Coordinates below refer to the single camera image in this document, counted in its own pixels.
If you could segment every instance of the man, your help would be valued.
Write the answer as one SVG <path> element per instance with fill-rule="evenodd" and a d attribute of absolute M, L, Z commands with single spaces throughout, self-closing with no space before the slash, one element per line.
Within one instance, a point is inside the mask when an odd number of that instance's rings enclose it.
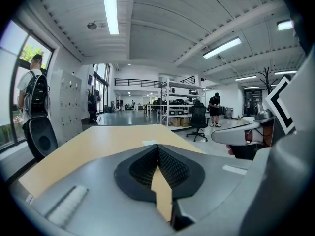
<path fill-rule="evenodd" d="M 247 99 L 247 103 L 246 103 L 246 114 L 249 117 L 250 116 L 250 111 L 251 111 L 251 103 L 250 100 Z"/>
<path fill-rule="evenodd" d="M 216 92 L 215 96 L 211 97 L 209 100 L 209 107 L 210 107 L 210 116 L 211 116 L 211 124 L 210 127 L 213 127 L 214 125 L 216 127 L 221 128 L 219 125 L 219 114 L 218 114 L 218 107 L 220 107 L 220 96 Z"/>
<path fill-rule="evenodd" d="M 40 54 L 36 54 L 30 64 L 30 70 L 37 75 L 42 75 L 42 72 L 40 71 L 41 64 L 43 62 L 43 57 Z M 19 97 L 18 97 L 18 102 L 17 102 L 17 107 L 21 110 L 24 109 L 24 94 L 26 91 L 26 88 L 28 87 L 28 84 L 30 80 L 33 78 L 33 75 L 28 72 L 24 74 L 24 76 L 20 79 L 17 88 L 20 90 Z M 24 130 L 24 135 L 27 137 L 27 131 L 26 131 L 26 123 L 30 119 L 29 115 L 27 114 L 27 111 L 23 110 L 22 112 L 22 119 L 23 119 L 23 130 Z"/>

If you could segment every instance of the fluorescent light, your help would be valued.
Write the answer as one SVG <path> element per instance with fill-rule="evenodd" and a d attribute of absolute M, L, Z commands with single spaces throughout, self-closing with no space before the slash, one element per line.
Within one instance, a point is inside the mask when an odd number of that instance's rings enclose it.
<path fill-rule="evenodd" d="M 244 89 L 258 89 L 259 87 L 258 86 L 255 86 L 255 87 L 245 87 Z"/>
<path fill-rule="evenodd" d="M 275 72 L 275 75 L 278 75 L 278 74 L 288 74 L 288 73 L 297 73 L 297 70 L 283 71 L 283 72 Z"/>
<path fill-rule="evenodd" d="M 117 0 L 104 0 L 109 33 L 118 35 Z"/>
<path fill-rule="evenodd" d="M 239 79 L 235 79 L 236 81 L 242 81 L 242 80 L 248 80 L 248 79 L 253 79 L 253 78 L 257 78 L 257 76 L 249 76 L 249 77 L 243 77 L 243 78 L 239 78 Z"/>
<path fill-rule="evenodd" d="M 227 43 L 224 43 L 224 44 L 216 47 L 215 49 L 205 53 L 203 55 L 203 57 L 205 59 L 208 59 L 208 58 L 210 58 L 210 57 L 212 57 L 212 56 L 214 56 L 214 55 L 216 55 L 216 54 L 218 54 L 220 52 L 223 52 L 223 51 L 225 51 L 225 50 L 227 50 L 227 49 L 229 49 L 229 48 L 231 48 L 233 46 L 236 46 L 238 44 L 241 44 L 241 43 L 242 43 L 242 41 L 240 40 L 240 38 L 238 38 L 238 37 L 234 38 L 234 39 L 228 41 Z"/>
<path fill-rule="evenodd" d="M 293 28 L 293 22 L 291 20 L 285 20 L 277 22 L 278 30 L 286 30 Z"/>

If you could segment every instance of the locker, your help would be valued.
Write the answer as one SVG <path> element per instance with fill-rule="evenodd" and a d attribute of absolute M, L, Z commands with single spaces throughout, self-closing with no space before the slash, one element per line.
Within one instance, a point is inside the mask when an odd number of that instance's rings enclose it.
<path fill-rule="evenodd" d="M 50 120 L 58 145 L 68 142 L 82 132 L 81 123 L 81 80 L 72 74 L 59 70 L 52 74 L 50 90 Z"/>

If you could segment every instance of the decorative tree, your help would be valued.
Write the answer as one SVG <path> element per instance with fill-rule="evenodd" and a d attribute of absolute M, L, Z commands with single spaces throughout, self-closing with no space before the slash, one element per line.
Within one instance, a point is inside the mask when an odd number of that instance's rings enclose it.
<path fill-rule="evenodd" d="M 268 91 L 268 95 L 269 95 L 271 93 L 271 85 L 274 82 L 276 82 L 277 79 L 275 79 L 272 83 L 269 83 L 268 75 L 271 74 L 271 72 L 269 72 L 269 67 L 268 67 L 268 69 L 266 69 L 266 67 L 265 67 L 265 74 L 263 74 L 261 72 L 258 72 L 258 73 L 262 74 L 265 77 L 266 82 L 264 82 L 262 79 L 260 79 L 260 80 L 266 85 L 267 89 L 263 89 L 263 90 L 265 90 L 265 91 L 267 90 Z"/>
<path fill-rule="evenodd" d="M 31 63 L 32 58 L 36 55 L 36 54 L 41 54 L 44 57 L 45 52 L 43 51 L 43 49 L 38 49 L 35 48 L 33 50 L 33 45 L 25 45 L 25 48 L 22 51 L 21 54 L 21 59 Z M 41 68 L 46 69 L 46 64 L 42 64 Z"/>

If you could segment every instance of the shorts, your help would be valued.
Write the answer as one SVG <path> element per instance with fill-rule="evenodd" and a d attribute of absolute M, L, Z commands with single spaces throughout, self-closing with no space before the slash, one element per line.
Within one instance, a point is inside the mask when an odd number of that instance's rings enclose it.
<path fill-rule="evenodd" d="M 219 116 L 219 109 L 218 108 L 211 108 L 210 109 L 210 116 Z"/>

